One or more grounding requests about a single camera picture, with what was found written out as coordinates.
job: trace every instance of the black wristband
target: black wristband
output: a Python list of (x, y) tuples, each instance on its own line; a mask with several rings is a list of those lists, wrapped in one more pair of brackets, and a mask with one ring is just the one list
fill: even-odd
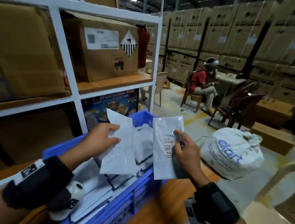
[(19, 184), (15, 184), (14, 180), (8, 183), (2, 198), (9, 207), (31, 210), (47, 204), (74, 176), (57, 156), (49, 157), (43, 163), (43, 167), (26, 176)]
[(193, 204), (196, 219), (210, 224), (234, 224), (240, 215), (228, 197), (211, 182), (195, 193), (196, 203)]

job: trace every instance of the concrete floor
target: concrete floor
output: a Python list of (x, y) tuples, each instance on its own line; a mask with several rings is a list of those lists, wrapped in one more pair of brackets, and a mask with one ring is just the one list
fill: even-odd
[[(183, 88), (171, 83), (169, 90), (162, 90), (161, 108), (159, 107), (159, 94), (156, 95), (153, 114), (157, 117), (183, 115), (185, 132), (194, 141), (197, 141), (196, 143), (199, 146), (202, 146), (207, 139), (202, 136), (211, 136), (217, 129), (226, 127), (226, 124), (220, 123), (221, 117), (217, 115), (212, 120), (210, 126), (208, 126), (207, 123), (210, 117), (201, 109), (199, 109), (198, 113), (195, 113), (196, 102), (191, 101), (190, 97), (188, 97), (186, 104), (182, 107), (184, 111), (181, 111), (180, 104), (183, 93)], [(142, 103), (141, 109), (147, 110), (147, 105), (148, 101), (145, 101)], [(253, 201), (255, 195), (276, 173), (279, 167), (290, 161), (295, 161), (295, 148), (285, 157), (264, 147), (261, 147), (261, 150), (264, 156), (264, 162), (257, 171), (233, 181), (221, 178), (217, 183), (219, 188), (223, 190), (236, 206), (240, 214), (244, 212), (247, 206)], [(291, 174), (285, 177), (270, 191), (267, 197), (267, 203), (274, 207), (290, 197), (294, 191), (295, 174)]]

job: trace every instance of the white shelf frame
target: white shelf frame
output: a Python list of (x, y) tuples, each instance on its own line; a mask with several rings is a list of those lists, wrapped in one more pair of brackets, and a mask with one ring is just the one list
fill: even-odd
[[(63, 59), (63, 63), (65, 66), (65, 71), (67, 73), (67, 77), (69, 80), (70, 88), (72, 95), (70, 97), (64, 97), (55, 100), (49, 100), (41, 103), (34, 103), (26, 106), (15, 107), (5, 110), (0, 110), (0, 117), (21, 113), (25, 111), (31, 111), (39, 108), (44, 108), (48, 106), (58, 105), (62, 103), (74, 102), (75, 108), (77, 111), (77, 115), (79, 118), (80, 126), (83, 134), (87, 133), (87, 125), (84, 117), (84, 112), (82, 109), (81, 100), (101, 96), (105, 94), (141, 88), (145, 86), (151, 86), (149, 91), (149, 102), (148, 102), (148, 111), (153, 112), (154, 106), (154, 95), (155, 95), (155, 85), (157, 78), (157, 68), (158, 68), (158, 58), (159, 58), (159, 49), (160, 49), (160, 39), (161, 39), (161, 31), (162, 31), (162, 16), (163, 16), (163, 6), (164, 0), (161, 1), (161, 16), (151, 16), (149, 14), (132, 12), (124, 9), (111, 8), (102, 5), (91, 4), (88, 2), (84, 2), (83, 0), (0, 0), (0, 2), (13, 3), (13, 4), (23, 4), (23, 5), (31, 5), (31, 6), (39, 6), (46, 7), (49, 9), (51, 19), (53, 22), (55, 34), (58, 40), (58, 45), (60, 48), (61, 56)], [(60, 10), (68, 10), (85, 14), (92, 14), (98, 16), (104, 16), (114, 19), (127, 19), (134, 21), (142, 21), (146, 23), (153, 23), (155, 25), (155, 44), (153, 46), (153, 62), (152, 62), (152, 72), (151, 77), (153, 80), (151, 82), (145, 82), (135, 85), (128, 85), (118, 88), (112, 88), (108, 90), (96, 91), (86, 94), (79, 94), (73, 65), (71, 62), (68, 45), (65, 38), (65, 32), (63, 29), (63, 24), (60, 17)]]

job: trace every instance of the blue bin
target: blue bin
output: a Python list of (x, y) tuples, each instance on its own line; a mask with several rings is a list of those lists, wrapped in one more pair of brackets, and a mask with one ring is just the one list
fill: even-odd
[[(142, 126), (143, 124), (148, 124), (150, 127), (153, 127), (153, 118), (156, 118), (147, 111), (139, 111), (129, 117), (133, 119), (134, 127)], [(42, 156), (44, 159), (53, 155), (60, 156), (76, 146), (85, 136), (86, 135), (81, 135), (46, 149), (43, 151)], [(94, 215), (87, 224), (126, 223), (150, 198), (158, 193), (161, 185), (162, 181), (154, 180), (154, 169), (152, 167), (106, 207)], [(62, 224), (70, 223), (72, 222), (69, 217), (62, 222)]]

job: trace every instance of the person in red shirt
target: person in red shirt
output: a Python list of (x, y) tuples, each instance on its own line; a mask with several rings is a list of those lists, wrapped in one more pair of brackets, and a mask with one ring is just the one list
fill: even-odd
[(189, 88), (190, 94), (207, 96), (205, 112), (210, 116), (212, 115), (210, 109), (212, 106), (213, 98), (218, 95), (214, 86), (219, 84), (219, 82), (206, 83), (206, 76), (208, 75), (213, 77), (217, 67), (218, 61), (215, 58), (208, 58), (204, 62), (204, 68), (202, 68), (200, 71), (195, 72), (195, 74), (191, 78), (191, 85)]
[[(147, 59), (148, 42), (150, 41), (150, 33), (146, 25), (136, 25), (138, 27), (138, 70), (145, 72), (145, 61)], [(140, 88), (141, 102), (146, 101), (145, 90)]]

